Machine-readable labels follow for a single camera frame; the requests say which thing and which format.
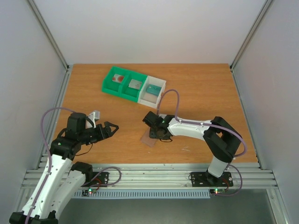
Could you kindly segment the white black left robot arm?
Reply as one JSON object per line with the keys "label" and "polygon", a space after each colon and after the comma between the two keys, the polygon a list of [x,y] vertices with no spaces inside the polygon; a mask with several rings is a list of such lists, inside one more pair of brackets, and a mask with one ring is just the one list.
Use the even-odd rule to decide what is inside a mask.
{"label": "white black left robot arm", "polygon": [[110,122],[96,124],[99,112],[87,116],[72,112],[47,149],[48,160],[31,197],[19,212],[10,216],[11,224],[57,224],[64,208],[81,186],[93,183],[91,164],[72,163],[82,145],[92,145],[112,137],[119,127]]}

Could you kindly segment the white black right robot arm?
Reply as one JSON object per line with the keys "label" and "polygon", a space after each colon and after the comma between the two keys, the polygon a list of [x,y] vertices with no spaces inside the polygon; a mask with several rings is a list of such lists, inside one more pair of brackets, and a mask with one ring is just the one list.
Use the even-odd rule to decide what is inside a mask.
{"label": "white black right robot arm", "polygon": [[151,139],[172,141],[173,136],[184,136],[204,141],[213,154],[206,171],[207,182],[211,185],[222,181],[222,174],[242,142],[240,134],[222,117],[195,121],[175,115],[157,115],[150,111],[142,121],[149,127]]}

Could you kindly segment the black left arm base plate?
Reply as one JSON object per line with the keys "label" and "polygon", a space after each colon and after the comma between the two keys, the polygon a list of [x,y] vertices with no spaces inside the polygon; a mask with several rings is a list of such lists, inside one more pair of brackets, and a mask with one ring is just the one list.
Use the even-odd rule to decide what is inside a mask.
{"label": "black left arm base plate", "polygon": [[89,183],[84,183],[83,187],[106,187],[109,181],[109,173],[108,172],[102,172],[99,174],[94,180],[92,180]]}

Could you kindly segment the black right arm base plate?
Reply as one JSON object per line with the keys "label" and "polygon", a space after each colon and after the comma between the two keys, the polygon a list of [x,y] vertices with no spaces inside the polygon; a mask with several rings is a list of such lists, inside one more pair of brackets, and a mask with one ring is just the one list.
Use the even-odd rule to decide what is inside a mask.
{"label": "black right arm base plate", "polygon": [[193,187],[233,187],[233,179],[230,172],[224,172],[220,177],[214,177],[207,171],[191,172],[188,176]]}

